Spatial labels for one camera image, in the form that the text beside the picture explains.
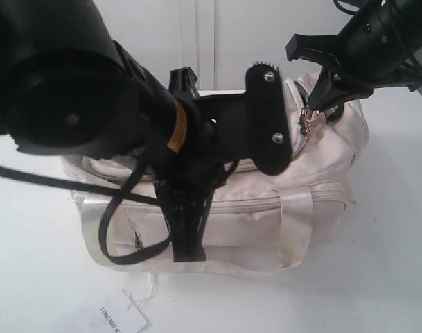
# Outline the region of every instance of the white table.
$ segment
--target white table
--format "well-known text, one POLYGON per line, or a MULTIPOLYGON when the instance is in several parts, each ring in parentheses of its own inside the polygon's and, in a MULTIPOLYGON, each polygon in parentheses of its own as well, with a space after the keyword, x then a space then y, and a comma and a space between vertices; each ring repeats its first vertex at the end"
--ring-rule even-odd
MULTIPOLYGON (((371 141, 351 172, 358 208, 331 244, 264 280, 166 274, 143 308, 149 332, 422 332, 422 98, 380 90, 364 101, 371 141)), ((0 163, 63 176, 57 158, 0 163)), ((59 317, 147 275, 97 266, 67 191, 0 179, 0 333, 46 332, 59 317)))

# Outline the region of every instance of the black cable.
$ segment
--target black cable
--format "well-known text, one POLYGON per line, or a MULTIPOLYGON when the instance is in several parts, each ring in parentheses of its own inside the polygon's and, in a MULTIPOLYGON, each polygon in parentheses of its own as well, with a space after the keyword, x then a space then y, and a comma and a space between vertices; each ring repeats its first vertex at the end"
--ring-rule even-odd
POLYGON ((415 55, 411 52, 411 50, 409 49, 409 47, 406 45, 405 41, 403 40, 400 31, 396 25, 396 18, 394 17, 394 13, 392 12, 392 8, 394 10, 397 10, 397 7, 394 3, 394 0, 388 0, 389 2, 389 16, 391 19, 391 27, 392 30, 394 32, 394 35, 396 36, 398 42, 400 43, 400 45, 403 47, 403 50, 405 51, 406 55, 408 56, 408 58, 411 60, 412 64, 416 67, 417 71, 420 72, 420 74, 422 75, 422 65, 421 63, 417 60, 417 58, 415 57, 415 55))
POLYGON ((341 12, 344 12, 345 14, 354 15, 357 13, 357 10, 349 10, 343 7, 342 5, 340 5, 339 0, 333 0, 333 2, 334 2, 335 7, 337 7, 338 10, 340 10, 341 12))
POLYGON ((5 168, 4 166, 0 166, 0 177, 11 179, 11 180, 17 180, 20 182, 27 182, 29 184, 34 184, 34 185, 55 187, 57 189, 70 189, 74 191, 100 194, 102 196, 118 196, 122 199, 135 201, 138 203, 145 203, 148 205, 155 205, 155 206, 159 205, 156 198, 141 196, 139 194, 133 194, 133 193, 124 193, 120 189, 112 189, 112 188, 103 187, 100 185, 85 184, 82 182, 75 182, 72 180, 64 180, 64 179, 57 179, 57 178, 35 175, 33 173, 27 173, 23 171, 5 168))
POLYGON ((132 172, 129 178, 125 181, 123 186, 119 189, 121 195, 115 196, 111 199, 109 205, 107 206, 105 212, 101 216, 100 220, 100 227, 98 229, 98 241, 100 244, 101 252, 113 263, 118 265, 132 265, 138 264, 139 262, 144 262, 156 255, 161 254, 162 252, 167 249, 170 243, 170 235, 164 241, 159 242, 158 244, 154 244, 148 246, 146 248, 142 248, 136 252, 130 253, 129 255, 123 256, 113 256, 109 253, 107 249, 107 230, 109 228, 110 221, 117 210, 117 208, 123 202, 123 197, 126 193, 132 191, 132 189, 138 184, 141 177, 143 177, 148 162, 144 156, 139 158, 137 163, 136 169, 132 172))

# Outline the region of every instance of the paper tag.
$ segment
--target paper tag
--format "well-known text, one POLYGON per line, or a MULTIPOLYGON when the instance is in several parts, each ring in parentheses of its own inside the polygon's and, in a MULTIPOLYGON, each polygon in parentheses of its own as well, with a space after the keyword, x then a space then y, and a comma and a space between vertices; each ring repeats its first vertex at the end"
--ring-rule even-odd
POLYGON ((88 307, 61 318, 50 333, 138 333, 146 319, 122 292, 117 291, 97 307, 88 307))

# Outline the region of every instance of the cream duffel bag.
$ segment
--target cream duffel bag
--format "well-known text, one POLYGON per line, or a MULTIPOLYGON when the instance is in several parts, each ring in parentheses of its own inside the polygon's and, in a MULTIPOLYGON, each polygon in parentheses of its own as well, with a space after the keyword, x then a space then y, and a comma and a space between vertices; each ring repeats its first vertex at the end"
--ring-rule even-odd
MULTIPOLYGON (((273 273, 301 263, 310 243, 331 241, 353 205, 347 173, 368 141, 368 127, 359 101, 345 104, 341 118, 328 121, 320 114, 302 128, 305 107, 318 75, 287 79, 286 112, 294 160, 279 176, 256 171, 242 161, 226 186, 215 193, 204 234, 206 262, 174 263, 171 247, 158 257, 134 265, 142 271, 206 272, 241 275, 273 273)), ((66 172, 85 182, 118 187, 129 175, 110 161, 66 157, 66 172)), ((134 190, 154 196, 150 177, 134 190)), ((100 265, 123 270, 100 251, 98 225, 109 198, 73 193, 82 220, 87 250, 100 265)), ((158 207, 124 202, 107 237, 111 255, 124 255, 158 243, 168 236, 158 207)))

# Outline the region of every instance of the cabinet door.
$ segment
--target cabinet door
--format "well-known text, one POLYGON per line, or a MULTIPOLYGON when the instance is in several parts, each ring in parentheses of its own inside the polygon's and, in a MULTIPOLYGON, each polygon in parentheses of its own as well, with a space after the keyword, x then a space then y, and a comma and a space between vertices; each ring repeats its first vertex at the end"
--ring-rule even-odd
POLYGON ((291 78, 319 70, 307 61, 288 62, 286 44, 295 33, 337 35, 351 18, 331 0, 215 0, 214 4, 216 89, 243 89, 245 72, 255 61, 280 66, 283 76, 291 78))
POLYGON ((194 0, 95 0, 115 40, 163 84, 170 70, 197 70, 194 0))

